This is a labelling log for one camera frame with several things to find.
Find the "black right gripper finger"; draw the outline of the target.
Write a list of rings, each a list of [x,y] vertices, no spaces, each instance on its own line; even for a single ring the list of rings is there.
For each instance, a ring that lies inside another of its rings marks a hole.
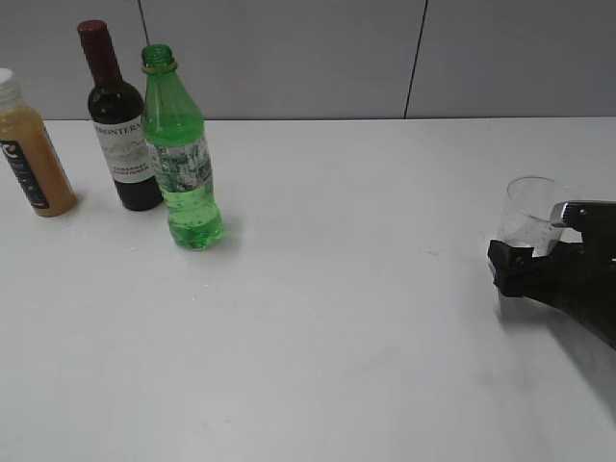
[[[552,256],[534,256],[533,247],[514,247],[491,240],[487,256],[494,270],[494,285],[503,295],[529,295],[544,282],[542,272]]]

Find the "silver tipped right gripper finger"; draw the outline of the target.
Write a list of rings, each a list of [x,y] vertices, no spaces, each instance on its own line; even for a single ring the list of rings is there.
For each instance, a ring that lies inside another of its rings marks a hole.
[[[553,206],[550,224],[571,228],[584,241],[615,234],[615,203],[612,201],[569,200]]]

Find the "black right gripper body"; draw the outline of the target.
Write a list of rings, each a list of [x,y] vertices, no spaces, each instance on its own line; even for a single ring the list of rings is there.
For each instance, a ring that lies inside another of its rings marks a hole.
[[[615,347],[615,249],[559,243],[524,267],[528,293]]]

